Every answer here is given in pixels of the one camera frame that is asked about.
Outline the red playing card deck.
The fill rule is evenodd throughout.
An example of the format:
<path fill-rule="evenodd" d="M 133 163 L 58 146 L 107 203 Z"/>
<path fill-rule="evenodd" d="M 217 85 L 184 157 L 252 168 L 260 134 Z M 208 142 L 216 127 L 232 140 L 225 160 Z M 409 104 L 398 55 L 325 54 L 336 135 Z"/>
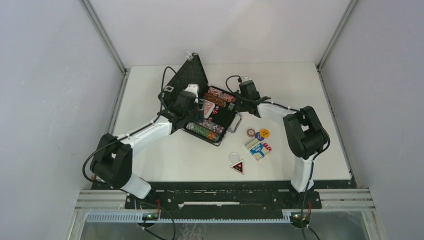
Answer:
<path fill-rule="evenodd" d="M 204 100 L 203 102 L 203 116 L 205 119 L 208 119 L 209 116 L 211 115 L 211 113 L 213 112 L 213 110 L 215 109 L 215 103 L 208 101 L 208 100 Z"/>

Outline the black aluminium poker case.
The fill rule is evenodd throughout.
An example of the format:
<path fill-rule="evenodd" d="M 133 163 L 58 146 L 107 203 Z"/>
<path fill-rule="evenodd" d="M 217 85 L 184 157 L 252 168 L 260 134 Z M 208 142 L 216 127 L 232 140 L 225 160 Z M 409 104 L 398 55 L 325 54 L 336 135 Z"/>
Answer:
<path fill-rule="evenodd" d="M 197 84 L 199 86 L 198 96 L 202 99 L 203 104 L 205 100 L 204 95 L 208 93 L 209 87 L 222 90 L 224 93 L 236 97 L 229 91 L 211 85 L 207 79 L 207 75 L 202 65 L 199 54 L 188 53 L 187 60 L 178 70 L 174 72 L 174 75 L 171 80 L 166 85 L 163 85 L 162 90 L 158 95 L 158 99 L 160 100 L 162 105 L 162 110 L 166 109 L 171 103 L 173 103 L 176 100 L 178 94 L 183 91 L 188 86 L 188 84 Z M 220 146 L 227 133 L 234 133 L 237 130 L 236 127 L 231 127 L 233 121 L 235 119 L 242 119 L 240 113 L 236 111 L 236 102 L 234 103 L 235 106 L 232 111 L 228 110 L 229 103 L 230 102 L 226 102 L 226 107 L 220 107 L 217 114 L 213 115 L 211 113 L 209 118 L 207 118 L 207 120 L 224 127 L 224 131 L 222 132 L 222 134 L 219 134 L 220 138 L 218 142 L 213 142 L 212 140 L 209 140 L 205 137 L 201 137 L 200 135 L 187 130 L 186 126 L 180 130 L 183 130 L 186 133 L 191 134 L 214 146 Z"/>

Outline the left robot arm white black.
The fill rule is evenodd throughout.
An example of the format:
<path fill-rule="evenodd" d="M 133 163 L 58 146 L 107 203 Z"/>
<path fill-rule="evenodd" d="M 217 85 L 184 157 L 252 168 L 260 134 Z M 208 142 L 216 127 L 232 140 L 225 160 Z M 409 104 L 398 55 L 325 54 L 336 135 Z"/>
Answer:
<path fill-rule="evenodd" d="M 190 84 L 182 90 L 175 102 L 158 112 L 149 123 L 118 136 L 104 134 L 88 157 L 90 171 L 113 189 L 137 197 L 143 208 L 153 207 L 157 196 L 151 185 L 133 172 L 133 157 L 155 141 L 203 117 L 203 100 L 195 88 L 196 85 Z"/>

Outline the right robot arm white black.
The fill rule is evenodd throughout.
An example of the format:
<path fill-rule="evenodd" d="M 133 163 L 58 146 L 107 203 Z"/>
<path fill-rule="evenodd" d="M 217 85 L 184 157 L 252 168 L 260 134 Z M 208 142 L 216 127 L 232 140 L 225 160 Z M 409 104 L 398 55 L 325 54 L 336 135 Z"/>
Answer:
<path fill-rule="evenodd" d="M 252 80 L 238 78 L 239 90 L 235 91 L 236 110 L 248 112 L 258 118 L 268 119 L 284 126 L 287 143 L 295 156 L 289 203 L 302 208 L 309 201 L 307 191 L 313 187 L 314 161 L 331 143 L 312 106 L 295 109 L 260 96 Z"/>

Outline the red-white chip row top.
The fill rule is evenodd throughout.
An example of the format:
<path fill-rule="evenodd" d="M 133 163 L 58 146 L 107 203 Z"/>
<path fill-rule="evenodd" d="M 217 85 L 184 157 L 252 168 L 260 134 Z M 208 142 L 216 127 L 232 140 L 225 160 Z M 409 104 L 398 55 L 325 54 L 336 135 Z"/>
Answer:
<path fill-rule="evenodd" d="M 223 100 L 225 100 L 226 102 L 229 102 L 229 103 L 235 103 L 236 102 L 235 96 L 233 96 L 229 93 L 225 93 L 222 90 L 219 90 L 219 89 L 214 88 L 214 87 L 209 87 L 207 93 L 214 96 L 214 97 L 218 97 L 220 99 L 223 99 Z"/>

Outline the green chip row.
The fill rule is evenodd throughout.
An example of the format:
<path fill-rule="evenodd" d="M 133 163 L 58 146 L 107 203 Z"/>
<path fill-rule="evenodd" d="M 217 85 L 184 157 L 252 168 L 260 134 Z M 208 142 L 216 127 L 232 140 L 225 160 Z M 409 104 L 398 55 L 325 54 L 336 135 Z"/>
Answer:
<path fill-rule="evenodd" d="M 220 135 L 206 127 L 203 127 L 197 123 L 194 122 L 189 122 L 186 127 L 187 130 L 201 136 L 204 137 L 208 140 L 211 140 L 213 142 L 218 142 L 220 139 Z"/>

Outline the red dice in case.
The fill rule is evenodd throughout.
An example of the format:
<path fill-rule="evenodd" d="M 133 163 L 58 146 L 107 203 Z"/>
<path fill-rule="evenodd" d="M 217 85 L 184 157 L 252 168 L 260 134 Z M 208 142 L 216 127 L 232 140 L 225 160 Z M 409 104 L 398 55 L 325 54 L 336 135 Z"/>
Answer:
<path fill-rule="evenodd" d="M 219 106 L 215 106 L 214 109 L 212 110 L 212 114 L 216 115 L 219 112 L 220 107 Z"/>

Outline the purple blind button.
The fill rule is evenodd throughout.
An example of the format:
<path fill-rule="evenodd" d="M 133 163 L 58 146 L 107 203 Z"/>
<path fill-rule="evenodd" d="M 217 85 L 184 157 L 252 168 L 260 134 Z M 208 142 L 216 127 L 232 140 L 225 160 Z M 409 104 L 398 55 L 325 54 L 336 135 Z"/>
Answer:
<path fill-rule="evenodd" d="M 258 141 L 263 141 L 265 138 L 261 135 L 260 132 L 256 132 L 254 137 L 258 140 Z"/>

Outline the blue-white chip row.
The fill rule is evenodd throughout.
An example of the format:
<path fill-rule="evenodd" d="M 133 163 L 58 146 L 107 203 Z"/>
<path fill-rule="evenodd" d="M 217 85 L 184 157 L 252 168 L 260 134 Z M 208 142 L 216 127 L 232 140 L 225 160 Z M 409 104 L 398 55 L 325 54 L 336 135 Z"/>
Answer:
<path fill-rule="evenodd" d="M 199 126 L 204 127 L 212 132 L 215 132 L 217 134 L 222 134 L 224 131 L 224 127 L 221 125 L 218 125 L 210 120 L 204 119 L 203 122 L 198 123 Z"/>

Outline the orange blind button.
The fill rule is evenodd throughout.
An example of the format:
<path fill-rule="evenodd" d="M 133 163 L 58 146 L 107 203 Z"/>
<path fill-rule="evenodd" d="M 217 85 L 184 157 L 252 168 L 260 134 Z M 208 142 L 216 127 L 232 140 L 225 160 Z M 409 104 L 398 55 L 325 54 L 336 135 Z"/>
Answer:
<path fill-rule="evenodd" d="M 262 138 L 266 139 L 266 138 L 268 138 L 268 137 L 270 136 L 270 131 L 269 131 L 268 129 L 266 129 L 266 128 L 262 128 L 262 129 L 259 131 L 259 135 L 260 135 Z"/>

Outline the red dice group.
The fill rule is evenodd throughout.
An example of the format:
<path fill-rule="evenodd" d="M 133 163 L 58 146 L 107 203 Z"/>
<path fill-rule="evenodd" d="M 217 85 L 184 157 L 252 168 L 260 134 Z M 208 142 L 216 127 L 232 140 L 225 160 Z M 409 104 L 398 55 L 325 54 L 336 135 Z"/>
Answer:
<path fill-rule="evenodd" d="M 267 149 L 268 151 L 271 151 L 272 150 L 272 148 L 267 143 L 263 143 L 263 147 L 265 149 Z"/>

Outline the blue playing card box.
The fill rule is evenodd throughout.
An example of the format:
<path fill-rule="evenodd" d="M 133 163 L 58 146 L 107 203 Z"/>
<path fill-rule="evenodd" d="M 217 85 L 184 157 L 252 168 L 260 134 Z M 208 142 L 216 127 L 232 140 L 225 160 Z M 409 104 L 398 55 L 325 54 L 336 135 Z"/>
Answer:
<path fill-rule="evenodd" d="M 245 148 L 257 161 L 260 161 L 270 153 L 270 151 L 256 138 L 245 144 Z"/>

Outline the white dealer button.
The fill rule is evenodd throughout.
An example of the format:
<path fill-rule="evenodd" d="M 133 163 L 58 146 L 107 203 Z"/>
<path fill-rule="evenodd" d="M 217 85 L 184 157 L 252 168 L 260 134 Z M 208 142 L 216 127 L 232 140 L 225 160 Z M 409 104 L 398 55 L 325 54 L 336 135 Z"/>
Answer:
<path fill-rule="evenodd" d="M 237 162 L 239 162 L 241 160 L 241 157 L 238 153 L 236 152 L 232 152 L 229 156 L 228 159 L 231 163 L 235 164 Z"/>

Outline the red black triangle card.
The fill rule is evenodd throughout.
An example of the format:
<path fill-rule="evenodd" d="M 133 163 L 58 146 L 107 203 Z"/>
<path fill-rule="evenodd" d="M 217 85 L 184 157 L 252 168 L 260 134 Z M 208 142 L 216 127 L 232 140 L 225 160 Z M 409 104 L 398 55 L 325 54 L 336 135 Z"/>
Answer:
<path fill-rule="evenodd" d="M 235 170 L 236 172 L 244 175 L 244 161 L 243 160 L 240 160 L 240 161 L 232 164 L 230 166 L 230 168 L 233 169 L 233 170 Z"/>

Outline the black mounting rail base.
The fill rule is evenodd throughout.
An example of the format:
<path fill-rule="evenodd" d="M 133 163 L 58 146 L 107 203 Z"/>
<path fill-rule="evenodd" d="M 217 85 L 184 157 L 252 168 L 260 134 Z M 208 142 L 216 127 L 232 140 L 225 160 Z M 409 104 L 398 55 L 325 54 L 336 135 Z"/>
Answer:
<path fill-rule="evenodd" d="M 142 200 L 129 195 L 126 210 L 162 207 L 174 219 L 265 220 L 279 219 L 283 210 L 303 211 L 323 207 L 321 196 L 311 190 L 297 193 L 288 180 L 235 182 L 152 182 Z"/>

